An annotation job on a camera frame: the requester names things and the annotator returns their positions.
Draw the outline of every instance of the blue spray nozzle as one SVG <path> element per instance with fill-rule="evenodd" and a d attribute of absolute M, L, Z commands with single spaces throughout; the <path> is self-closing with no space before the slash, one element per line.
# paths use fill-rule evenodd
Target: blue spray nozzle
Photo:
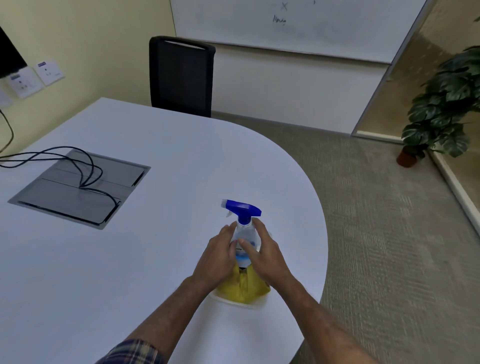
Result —
<path fill-rule="evenodd" d="M 262 211 L 249 204 L 244 204 L 243 202 L 237 202 L 232 200 L 222 200 L 223 208 L 226 208 L 228 211 L 233 212 L 239 217 L 239 224 L 248 225 L 252 220 L 252 216 L 261 216 Z"/>

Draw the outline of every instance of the spray bottle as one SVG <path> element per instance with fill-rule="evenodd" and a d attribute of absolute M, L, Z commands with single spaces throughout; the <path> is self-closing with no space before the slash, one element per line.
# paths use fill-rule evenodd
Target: spray bottle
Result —
<path fill-rule="evenodd" d="M 233 233 L 231 242 L 238 239 L 245 239 L 250 242 L 257 251 L 259 251 L 262 243 L 257 230 L 252 224 L 252 216 L 261 216 L 261 210 L 253 205 L 232 200 L 222 200 L 221 206 L 229 211 L 227 217 L 232 213 L 238 216 L 237 227 Z M 240 268 L 246 268 L 251 264 L 247 253 L 243 250 L 240 244 L 237 244 L 235 255 Z"/>

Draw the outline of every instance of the black chair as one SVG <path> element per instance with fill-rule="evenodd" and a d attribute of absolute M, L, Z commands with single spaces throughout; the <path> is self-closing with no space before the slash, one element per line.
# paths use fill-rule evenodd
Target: black chair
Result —
<path fill-rule="evenodd" d="M 210 117 L 215 47 L 171 36 L 150 39 L 154 108 Z"/>

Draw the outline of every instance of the potted plant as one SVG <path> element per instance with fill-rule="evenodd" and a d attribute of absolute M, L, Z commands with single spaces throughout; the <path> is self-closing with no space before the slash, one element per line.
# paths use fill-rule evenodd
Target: potted plant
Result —
<path fill-rule="evenodd" d="M 402 133 L 405 146 L 397 158 L 403 167 L 413 166 L 427 150 L 458 157 L 468 149 L 460 121 L 470 111 L 480 112 L 480 46 L 465 49 L 439 68 L 422 85 L 425 92 L 412 101 L 410 124 Z"/>

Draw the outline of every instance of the white table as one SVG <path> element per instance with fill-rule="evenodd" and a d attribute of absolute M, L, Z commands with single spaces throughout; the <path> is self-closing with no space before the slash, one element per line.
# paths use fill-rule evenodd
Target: white table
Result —
<path fill-rule="evenodd" d="M 53 162 L 0 171 L 0 363 L 94 363 L 193 272 L 225 218 L 253 204 L 320 300 L 322 207 L 279 146 L 229 122 L 102 98 L 27 150 L 71 145 L 151 166 L 104 230 L 7 201 Z M 261 310 L 208 297 L 170 363 L 289 363 L 303 336 L 274 290 Z"/>

